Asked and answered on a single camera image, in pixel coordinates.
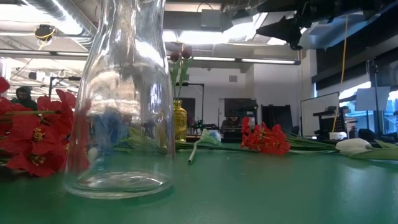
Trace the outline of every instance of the tabletop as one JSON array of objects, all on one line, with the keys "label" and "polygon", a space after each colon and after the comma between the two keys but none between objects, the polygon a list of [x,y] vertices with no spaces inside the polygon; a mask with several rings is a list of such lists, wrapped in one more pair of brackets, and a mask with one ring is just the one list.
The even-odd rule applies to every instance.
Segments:
[{"label": "tabletop", "polygon": [[1,223],[398,223],[398,164],[337,154],[178,152],[174,186],[122,200],[77,197],[48,178],[2,178]]}]

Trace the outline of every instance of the gold vase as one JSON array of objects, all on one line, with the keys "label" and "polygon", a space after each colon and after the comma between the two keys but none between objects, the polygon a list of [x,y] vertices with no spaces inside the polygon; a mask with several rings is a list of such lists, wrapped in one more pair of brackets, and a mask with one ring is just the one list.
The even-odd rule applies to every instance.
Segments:
[{"label": "gold vase", "polygon": [[175,140],[185,142],[187,138],[187,111],[182,107],[182,100],[174,100]]}]

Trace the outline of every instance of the bottle base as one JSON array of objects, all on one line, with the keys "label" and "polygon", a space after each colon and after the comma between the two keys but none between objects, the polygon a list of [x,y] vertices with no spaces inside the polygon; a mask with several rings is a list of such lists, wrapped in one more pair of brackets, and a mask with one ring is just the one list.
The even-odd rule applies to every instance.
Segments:
[{"label": "bottle base", "polygon": [[134,171],[108,172],[79,178],[65,184],[68,192],[87,198],[122,199],[155,194],[168,189],[171,181],[164,175]]}]

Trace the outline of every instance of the person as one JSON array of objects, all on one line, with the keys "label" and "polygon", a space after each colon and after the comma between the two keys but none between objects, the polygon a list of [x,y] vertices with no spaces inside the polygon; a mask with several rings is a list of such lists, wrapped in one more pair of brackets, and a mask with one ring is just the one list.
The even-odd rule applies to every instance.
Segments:
[{"label": "person", "polygon": [[238,128],[241,125],[241,121],[238,117],[229,117],[223,121],[221,128]]},{"label": "person", "polygon": [[19,103],[26,108],[37,111],[37,103],[30,96],[30,88],[28,86],[19,87],[16,91],[17,98],[11,100],[11,103]]}]

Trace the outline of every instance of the clear glass vase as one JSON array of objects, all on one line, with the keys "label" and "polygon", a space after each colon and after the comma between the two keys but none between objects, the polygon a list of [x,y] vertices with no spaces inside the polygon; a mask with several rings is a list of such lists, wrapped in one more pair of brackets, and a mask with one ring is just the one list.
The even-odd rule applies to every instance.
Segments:
[{"label": "clear glass vase", "polygon": [[162,40],[164,0],[103,0],[81,80],[64,185],[91,198],[172,184],[173,99]]}]

